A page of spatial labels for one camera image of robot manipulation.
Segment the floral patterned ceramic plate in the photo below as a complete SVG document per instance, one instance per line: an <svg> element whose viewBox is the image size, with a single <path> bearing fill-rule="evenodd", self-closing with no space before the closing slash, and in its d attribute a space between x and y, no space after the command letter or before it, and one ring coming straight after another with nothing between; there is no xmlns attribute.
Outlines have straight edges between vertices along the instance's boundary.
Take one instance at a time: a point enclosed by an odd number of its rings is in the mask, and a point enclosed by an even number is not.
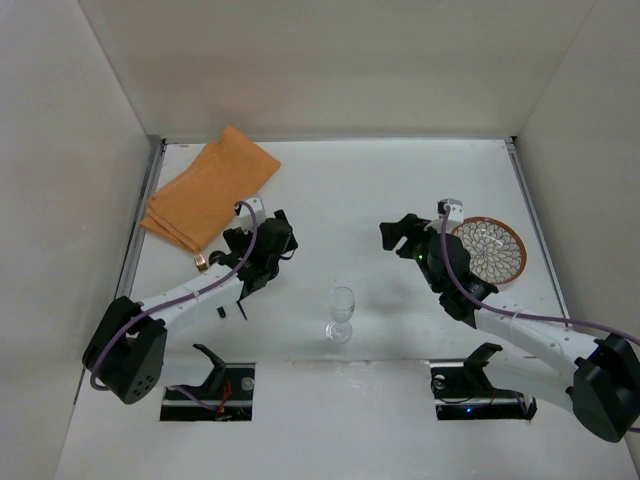
<svg viewBox="0 0 640 480"><path fill-rule="evenodd" d="M471 272L493 285L516 280L524 271L527 251L522 239L505 223L470 217L452 229L471 256Z"/></svg>

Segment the clear wine glass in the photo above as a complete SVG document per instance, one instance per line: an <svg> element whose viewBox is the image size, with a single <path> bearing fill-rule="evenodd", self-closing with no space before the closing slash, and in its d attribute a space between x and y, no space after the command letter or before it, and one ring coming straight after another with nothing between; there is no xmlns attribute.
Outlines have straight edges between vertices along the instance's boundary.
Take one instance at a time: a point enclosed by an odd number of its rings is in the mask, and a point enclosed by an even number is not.
<svg viewBox="0 0 640 480"><path fill-rule="evenodd" d="M335 287L329 295L330 321L326 326L326 337L338 344L347 343L352 336L351 318L355 311L355 296L346 286Z"/></svg>

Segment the orange cloth placemat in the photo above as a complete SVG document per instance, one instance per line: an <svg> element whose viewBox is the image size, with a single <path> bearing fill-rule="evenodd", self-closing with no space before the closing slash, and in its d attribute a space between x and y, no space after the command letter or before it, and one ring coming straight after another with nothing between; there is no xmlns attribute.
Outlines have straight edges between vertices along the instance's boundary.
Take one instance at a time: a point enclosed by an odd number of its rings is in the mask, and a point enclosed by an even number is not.
<svg viewBox="0 0 640 480"><path fill-rule="evenodd" d="M235 202L258 193L280 166L277 159L228 126L183 173L149 198L141 225L197 254L232 221Z"/></svg>

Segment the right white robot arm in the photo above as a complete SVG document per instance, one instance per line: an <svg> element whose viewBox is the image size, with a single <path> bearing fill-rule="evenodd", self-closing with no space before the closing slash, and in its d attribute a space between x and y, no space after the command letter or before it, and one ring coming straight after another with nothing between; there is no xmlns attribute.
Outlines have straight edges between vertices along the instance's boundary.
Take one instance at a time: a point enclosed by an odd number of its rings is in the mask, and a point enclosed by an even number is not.
<svg viewBox="0 0 640 480"><path fill-rule="evenodd" d="M540 376L519 369L528 386L539 385L552 403L568 408L602 440L617 443L639 418L639 359L636 340L612 332L597 338L566 329L565 320L516 309L494 285L470 270L461 240L408 214L380 225L382 246L416 262L443 310L454 320L497 336L553 371Z"/></svg>

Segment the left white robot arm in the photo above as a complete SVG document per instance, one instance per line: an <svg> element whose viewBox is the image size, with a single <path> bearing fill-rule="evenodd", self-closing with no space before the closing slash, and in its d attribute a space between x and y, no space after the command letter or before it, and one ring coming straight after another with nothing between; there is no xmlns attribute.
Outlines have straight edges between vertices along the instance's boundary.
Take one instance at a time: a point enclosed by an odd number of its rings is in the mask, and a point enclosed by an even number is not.
<svg viewBox="0 0 640 480"><path fill-rule="evenodd" d="M160 380L171 331L240 306L276 278L298 248L286 213L266 216L239 201L236 215L239 225L223 232L228 250L212 252L206 271L154 297L121 296L109 304L82 357L92 388L126 405L140 401Z"/></svg>

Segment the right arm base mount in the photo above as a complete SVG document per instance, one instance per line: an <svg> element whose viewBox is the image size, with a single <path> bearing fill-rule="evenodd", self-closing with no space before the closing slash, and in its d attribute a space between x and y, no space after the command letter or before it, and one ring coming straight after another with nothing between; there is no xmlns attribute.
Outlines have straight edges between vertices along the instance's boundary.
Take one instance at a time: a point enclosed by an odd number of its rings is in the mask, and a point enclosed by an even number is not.
<svg viewBox="0 0 640 480"><path fill-rule="evenodd" d="M496 388L485 369L503 348L484 343L468 357L429 363L430 389L439 421L524 420L537 413L535 398Z"/></svg>

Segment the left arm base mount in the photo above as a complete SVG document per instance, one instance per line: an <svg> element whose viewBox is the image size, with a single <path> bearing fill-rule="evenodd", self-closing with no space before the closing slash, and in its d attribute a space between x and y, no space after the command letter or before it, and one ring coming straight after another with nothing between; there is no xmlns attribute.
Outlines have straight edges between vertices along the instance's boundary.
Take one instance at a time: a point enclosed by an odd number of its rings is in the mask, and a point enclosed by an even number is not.
<svg viewBox="0 0 640 480"><path fill-rule="evenodd" d="M169 385L160 407L161 422L249 422L253 415L255 363L227 363L203 344L193 347L211 363L199 384Z"/></svg>

